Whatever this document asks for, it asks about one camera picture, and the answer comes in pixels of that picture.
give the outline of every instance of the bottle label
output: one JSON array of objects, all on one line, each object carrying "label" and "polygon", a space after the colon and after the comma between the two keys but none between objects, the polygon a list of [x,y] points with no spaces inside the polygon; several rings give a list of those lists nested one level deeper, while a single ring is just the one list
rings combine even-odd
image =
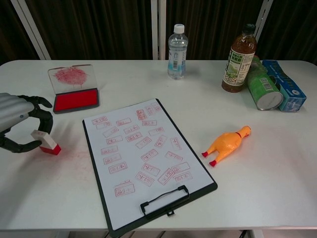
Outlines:
[{"label": "bottle label", "polygon": [[232,86],[241,86],[247,76],[253,56],[254,53],[241,54],[231,48],[223,81]]},{"label": "bottle label", "polygon": [[179,73],[185,72],[186,50],[184,51],[169,51],[168,55],[168,70]]}]

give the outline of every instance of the orange rubber chicken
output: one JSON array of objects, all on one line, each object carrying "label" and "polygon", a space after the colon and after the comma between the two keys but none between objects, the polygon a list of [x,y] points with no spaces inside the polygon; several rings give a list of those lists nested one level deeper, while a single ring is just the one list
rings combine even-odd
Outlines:
[{"label": "orange rubber chicken", "polygon": [[219,136],[209,147],[209,149],[202,153],[202,155],[207,157],[210,153],[217,150],[219,152],[218,156],[215,160],[209,162],[209,164],[214,167],[223,158],[237,149],[241,145],[242,139],[250,135],[250,133],[251,129],[248,126],[242,127],[242,129],[238,132],[226,132]]}]

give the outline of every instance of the brown bottle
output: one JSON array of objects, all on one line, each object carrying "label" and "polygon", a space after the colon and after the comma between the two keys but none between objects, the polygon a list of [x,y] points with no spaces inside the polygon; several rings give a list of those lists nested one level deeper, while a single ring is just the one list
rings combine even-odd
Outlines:
[{"label": "brown bottle", "polygon": [[246,24],[242,34],[238,36],[231,46],[228,64],[222,80],[222,88],[230,93],[240,92],[249,71],[257,41],[253,36],[256,26]]}]

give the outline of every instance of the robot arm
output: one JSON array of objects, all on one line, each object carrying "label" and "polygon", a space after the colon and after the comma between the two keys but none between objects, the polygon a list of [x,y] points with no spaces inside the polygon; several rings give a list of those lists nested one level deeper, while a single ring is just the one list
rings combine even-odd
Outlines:
[{"label": "robot arm", "polygon": [[23,153],[35,149],[42,144],[35,140],[21,145],[5,137],[11,127],[22,122],[28,117],[40,119],[40,131],[51,132],[53,117],[50,112],[44,111],[39,104],[47,108],[52,105],[42,97],[15,96],[8,93],[0,93],[0,147],[13,153]]}]

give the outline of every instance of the blue box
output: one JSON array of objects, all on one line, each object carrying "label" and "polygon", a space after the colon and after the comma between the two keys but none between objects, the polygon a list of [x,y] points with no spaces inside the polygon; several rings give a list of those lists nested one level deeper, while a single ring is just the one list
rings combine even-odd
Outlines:
[{"label": "blue box", "polygon": [[306,100],[306,95],[297,84],[283,72],[276,60],[264,59],[262,64],[267,69],[268,76],[272,78],[276,87],[283,94],[284,99],[279,109],[282,112],[297,112]]}]

